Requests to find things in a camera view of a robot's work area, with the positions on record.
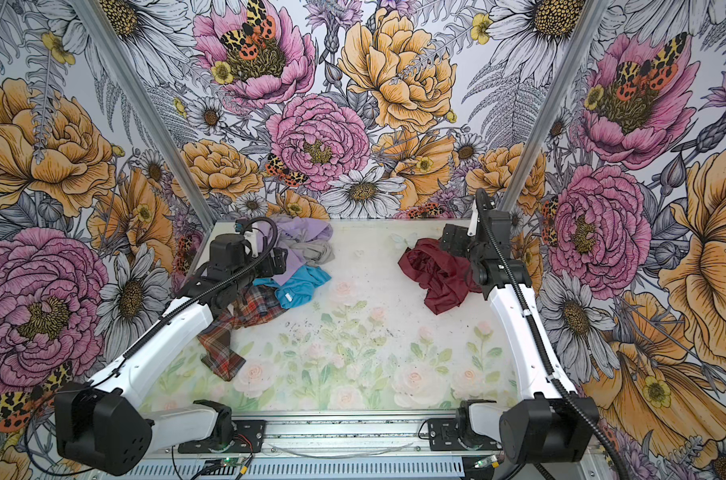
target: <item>metal post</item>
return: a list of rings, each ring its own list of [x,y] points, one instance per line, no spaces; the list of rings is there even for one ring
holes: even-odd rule
[[[99,0],[79,0],[71,2],[71,5],[86,26],[86,30],[88,30],[88,34],[99,49],[102,58],[106,60],[108,69],[115,74],[120,87],[126,93],[126,97],[133,104],[152,139],[155,140],[160,154],[168,162],[168,166],[171,168],[179,186],[187,195],[189,204],[200,219],[203,229],[211,230],[217,219],[205,202],[205,198],[200,193],[200,189],[190,175],[189,170],[187,170],[187,166],[182,160],[171,134],[162,122],[155,104],[152,103],[147,91],[144,89],[141,78],[126,60],[122,45],[107,16],[102,11]]]
[[[563,101],[567,89],[573,86],[574,73],[579,68],[584,55],[590,50],[590,43],[598,32],[598,26],[609,4],[610,0],[587,0],[584,3],[579,23],[568,43],[566,56],[563,63],[560,64],[558,72],[553,76],[550,90],[544,99],[544,105],[539,110],[537,120],[533,122],[533,128],[523,149],[521,163],[518,164],[510,179],[510,185],[502,198],[500,210],[512,211],[517,198],[520,197],[526,178],[537,161],[544,136],[558,115],[558,107]]]

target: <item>blue garment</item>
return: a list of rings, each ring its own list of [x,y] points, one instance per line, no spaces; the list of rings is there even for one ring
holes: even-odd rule
[[[254,285],[277,287],[275,296],[278,297],[280,306],[283,308],[292,308],[309,303],[312,300],[312,293],[315,292],[315,289],[330,279],[331,276],[319,266],[302,265],[282,286],[271,278],[258,278],[254,280]]]

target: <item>floral tabletop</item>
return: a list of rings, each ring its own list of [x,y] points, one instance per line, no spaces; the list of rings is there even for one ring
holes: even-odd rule
[[[517,402],[507,338],[480,294],[435,316],[426,291],[397,265],[416,239],[439,238],[438,220],[332,222],[331,281],[314,300],[269,323],[236,330],[247,362],[224,382],[191,341],[158,378],[144,412],[200,398],[233,410],[453,408],[465,398]],[[216,234],[232,224],[219,224]]]

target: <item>purple garment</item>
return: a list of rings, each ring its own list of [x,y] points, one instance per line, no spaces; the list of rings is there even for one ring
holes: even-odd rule
[[[291,246],[296,243],[306,243],[313,240],[328,241],[334,233],[334,229],[328,222],[318,220],[316,218],[291,218],[285,215],[276,215],[271,217],[278,224],[278,245],[289,251],[288,257],[285,259],[285,273],[275,275],[272,280],[282,286],[304,265],[305,258],[300,251],[292,250]],[[262,235],[257,231],[257,239],[262,244]]]

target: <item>orange flower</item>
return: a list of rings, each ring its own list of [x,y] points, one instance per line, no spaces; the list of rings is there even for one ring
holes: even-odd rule
[[[0,480],[29,480],[32,476],[30,458],[9,446],[0,457]]]
[[[213,193],[237,200],[248,192],[258,192],[265,186],[259,164],[245,157],[232,145],[211,140],[191,142],[182,147],[182,158],[203,196]],[[184,197],[182,188],[174,179],[174,194]]]
[[[152,191],[141,170],[131,171],[130,180],[121,178],[119,194],[99,196],[94,214],[88,219],[91,246],[109,252],[126,251],[133,262],[139,247],[155,249],[155,260],[171,271],[174,250],[171,210],[166,201]]]
[[[541,239],[529,234],[525,237],[523,232],[512,239],[512,257],[522,260],[526,265],[528,275],[531,277],[531,286],[537,294],[542,287],[542,255],[539,252]]]
[[[489,195],[498,191],[505,191],[510,185],[510,179],[515,173],[517,164],[521,161],[523,144],[515,144],[510,149],[497,148],[495,151],[488,151],[478,160],[481,168],[467,172],[467,191],[475,195],[475,190],[482,188]],[[521,197],[517,202],[527,215],[533,215],[539,206],[539,200],[544,196],[544,153],[540,152],[537,161],[533,165],[531,173],[526,177],[526,183],[521,191]]]
[[[274,213],[283,213],[294,217],[300,216],[301,218],[318,218],[320,220],[330,218],[325,211],[325,207],[320,205],[316,199],[307,195],[299,195],[293,190],[286,190],[285,195],[278,195],[275,199],[278,202],[279,210]]]
[[[406,67],[432,45],[432,34],[415,31],[411,20],[397,10],[387,14],[380,8],[375,15],[373,33],[361,23],[349,29],[339,68],[355,80],[350,90],[374,95],[379,103],[379,126],[424,133],[437,123],[436,118],[451,110],[457,66],[445,55],[441,62],[406,74]]]
[[[687,211],[671,206],[694,233],[689,252],[676,268],[660,270],[659,283],[684,314],[699,358],[726,370],[726,149],[689,168],[687,191]]]
[[[684,325],[651,293],[625,292],[618,300],[615,331],[621,338],[609,345],[620,368],[613,379],[599,370],[600,379],[584,383],[584,392],[611,426],[638,442],[653,432],[650,448],[657,456],[668,456],[691,436],[702,437],[704,449],[694,461],[702,468],[718,455],[716,441],[726,437],[726,408],[703,390],[711,387],[700,367],[684,361],[691,348]],[[718,381],[716,387],[726,388]]]
[[[52,131],[35,154],[35,125],[30,98],[38,95],[23,80],[0,86],[0,209],[15,204],[24,189],[45,192],[64,206],[66,216],[89,208],[94,195],[115,187],[112,145],[102,137],[75,98],[56,92]]]
[[[405,190],[398,192],[401,210],[424,204],[451,179],[451,166],[459,165],[454,151],[454,137],[448,135],[438,139],[436,135],[417,138],[415,132],[399,130],[384,134],[371,149],[375,153],[396,161],[390,178],[403,177]]]

